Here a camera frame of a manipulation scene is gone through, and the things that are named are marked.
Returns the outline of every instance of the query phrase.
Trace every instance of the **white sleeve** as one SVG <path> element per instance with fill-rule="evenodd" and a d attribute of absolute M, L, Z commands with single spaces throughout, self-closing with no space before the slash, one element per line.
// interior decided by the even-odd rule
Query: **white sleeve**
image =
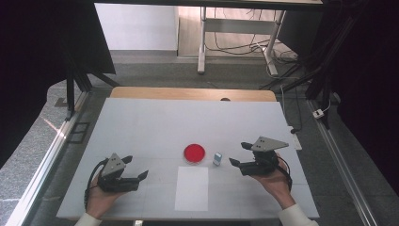
<path fill-rule="evenodd" d="M 101 220 L 96 219 L 85 213 L 84 215 L 82 215 L 82 217 L 80 217 L 75 226 L 99 226 L 101 222 Z"/>
<path fill-rule="evenodd" d="M 318 226 L 319 224 L 308 219 L 299 205 L 295 204 L 279 212 L 279 220 L 283 226 Z"/>

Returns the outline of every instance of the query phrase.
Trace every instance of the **white paper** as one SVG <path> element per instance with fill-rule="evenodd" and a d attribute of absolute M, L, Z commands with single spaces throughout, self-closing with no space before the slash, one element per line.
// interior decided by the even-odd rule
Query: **white paper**
<path fill-rule="evenodd" d="M 208 211 L 208 168 L 179 167 L 175 210 Z"/>

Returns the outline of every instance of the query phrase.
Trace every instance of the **red round object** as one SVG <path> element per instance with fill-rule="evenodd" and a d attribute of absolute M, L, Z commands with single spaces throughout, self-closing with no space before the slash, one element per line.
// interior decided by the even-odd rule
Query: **red round object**
<path fill-rule="evenodd" d="M 190 144 L 184 149 L 184 158 L 189 163 L 197 164 L 205 156 L 205 150 L 199 144 Z"/>

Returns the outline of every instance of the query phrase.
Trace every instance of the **white wall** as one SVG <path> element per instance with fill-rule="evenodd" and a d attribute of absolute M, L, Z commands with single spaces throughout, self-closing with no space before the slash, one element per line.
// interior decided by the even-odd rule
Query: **white wall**
<path fill-rule="evenodd" d="M 177 7 L 95 4 L 110 50 L 177 50 Z"/>

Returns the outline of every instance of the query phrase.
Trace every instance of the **white table leg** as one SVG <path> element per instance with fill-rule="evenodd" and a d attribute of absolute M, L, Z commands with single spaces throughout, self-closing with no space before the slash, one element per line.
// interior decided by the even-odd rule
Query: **white table leg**
<path fill-rule="evenodd" d="M 206 22 L 206 8 L 201 8 L 200 15 L 200 45 L 199 45 L 199 67 L 198 73 L 205 73 L 205 22 Z"/>
<path fill-rule="evenodd" d="M 279 27 L 281 26 L 281 21 L 284 16 L 284 13 L 285 13 L 285 11 L 280 12 L 279 17 L 276 20 L 276 24 L 275 24 L 273 33 L 270 35 L 270 42 L 267 45 L 267 48 L 265 50 L 263 50 L 263 54 L 266 59 L 267 67 L 269 68 L 270 75 L 272 75 L 272 76 L 278 75 L 276 66 L 275 66 L 273 58 L 272 58 L 272 50 L 273 50 L 273 46 L 274 46 L 276 37 L 279 33 Z"/>

